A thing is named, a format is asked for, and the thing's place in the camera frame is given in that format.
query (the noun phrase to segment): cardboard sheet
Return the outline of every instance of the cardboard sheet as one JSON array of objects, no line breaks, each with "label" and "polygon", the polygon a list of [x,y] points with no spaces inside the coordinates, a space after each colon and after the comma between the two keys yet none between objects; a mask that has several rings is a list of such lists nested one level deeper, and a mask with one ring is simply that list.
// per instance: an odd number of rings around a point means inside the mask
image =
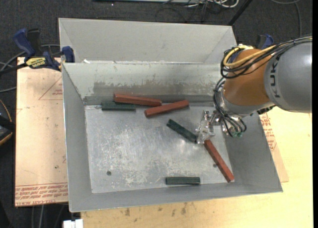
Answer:
[{"label": "cardboard sheet", "polygon": [[17,71],[15,206],[68,201],[62,74]]}]

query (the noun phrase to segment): yellow cable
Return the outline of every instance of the yellow cable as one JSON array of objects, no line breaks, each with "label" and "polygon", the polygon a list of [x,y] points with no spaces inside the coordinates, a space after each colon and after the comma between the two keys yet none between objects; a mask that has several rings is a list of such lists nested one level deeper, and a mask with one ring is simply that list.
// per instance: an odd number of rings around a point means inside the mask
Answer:
[{"label": "yellow cable", "polygon": [[[246,46],[246,45],[238,46],[237,48],[239,48],[239,47],[243,47],[243,48],[248,47],[248,49],[251,49],[250,46]],[[273,49],[274,47],[275,47],[275,45],[272,45],[272,46],[270,46],[270,47],[268,47],[268,48],[266,48],[266,49],[264,49],[264,50],[261,50],[261,51],[259,51],[259,52],[256,52],[256,53],[252,54],[252,55],[249,55],[249,56],[247,56],[246,58],[243,58],[242,60],[239,60],[239,61],[236,61],[236,62],[232,62],[232,63],[228,63],[227,61],[228,61],[228,59],[230,58],[230,56],[231,56],[233,53],[235,53],[235,52],[238,51],[238,50],[235,50],[235,49],[234,49],[234,50],[230,51],[230,52],[227,54],[227,56],[224,58],[223,64],[224,64],[224,66],[226,66],[226,67],[241,65],[242,63],[244,63],[245,61],[247,61],[247,60],[249,60],[249,59],[251,59],[251,58],[254,58],[254,57],[258,56],[258,55],[261,56],[262,54],[266,53],[267,51],[270,51],[270,50]]]}]

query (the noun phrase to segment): gray sheet metal tray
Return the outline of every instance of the gray sheet metal tray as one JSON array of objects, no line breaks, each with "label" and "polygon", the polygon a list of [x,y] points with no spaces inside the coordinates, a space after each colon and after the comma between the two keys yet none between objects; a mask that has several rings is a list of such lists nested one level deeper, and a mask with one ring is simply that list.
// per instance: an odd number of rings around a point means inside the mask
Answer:
[{"label": "gray sheet metal tray", "polygon": [[[220,78],[219,59],[233,44],[229,45],[233,37],[228,27],[180,25],[60,20],[61,45],[74,48],[77,62],[62,68],[70,211],[282,191],[257,114],[244,119],[248,130],[242,138],[227,137],[220,128],[212,138],[234,174],[231,183],[223,178],[203,145],[187,141],[166,126],[172,119],[195,131],[203,110],[214,110],[212,95]],[[127,27],[139,33],[139,49],[130,43],[132,34],[123,34]],[[212,30],[222,34],[214,35]],[[105,37],[105,41],[101,40],[103,31],[117,34]],[[181,47],[174,34],[181,35]],[[199,36],[209,35],[210,42],[203,39],[200,51],[193,49]],[[127,49],[116,52],[118,36]],[[102,111],[101,103],[112,101],[115,92],[163,102],[187,99],[190,106],[152,118],[144,116],[143,106],[135,112]],[[167,176],[198,176],[201,184],[167,186]]]}]

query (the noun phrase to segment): yellow clamp label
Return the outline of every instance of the yellow clamp label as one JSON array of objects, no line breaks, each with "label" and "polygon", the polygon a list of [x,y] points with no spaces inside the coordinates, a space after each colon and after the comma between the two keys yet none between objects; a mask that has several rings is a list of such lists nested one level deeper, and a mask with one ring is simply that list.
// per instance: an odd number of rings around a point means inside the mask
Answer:
[{"label": "yellow clamp label", "polygon": [[26,64],[30,67],[36,68],[46,64],[46,59],[44,57],[30,58]]}]

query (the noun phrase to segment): green wooden block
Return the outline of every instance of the green wooden block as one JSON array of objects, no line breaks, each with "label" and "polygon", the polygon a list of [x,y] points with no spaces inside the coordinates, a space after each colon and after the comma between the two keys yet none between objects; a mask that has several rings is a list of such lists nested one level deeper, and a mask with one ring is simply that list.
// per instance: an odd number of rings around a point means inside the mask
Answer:
[{"label": "green wooden block", "polygon": [[101,104],[101,110],[103,111],[135,111],[134,104],[115,103],[115,102],[103,102]]},{"label": "green wooden block", "polygon": [[167,177],[166,185],[199,185],[200,177]]},{"label": "green wooden block", "polygon": [[178,134],[182,135],[183,137],[187,138],[191,142],[196,142],[197,136],[184,128],[183,126],[179,125],[177,122],[169,119],[167,126],[176,131]]}]

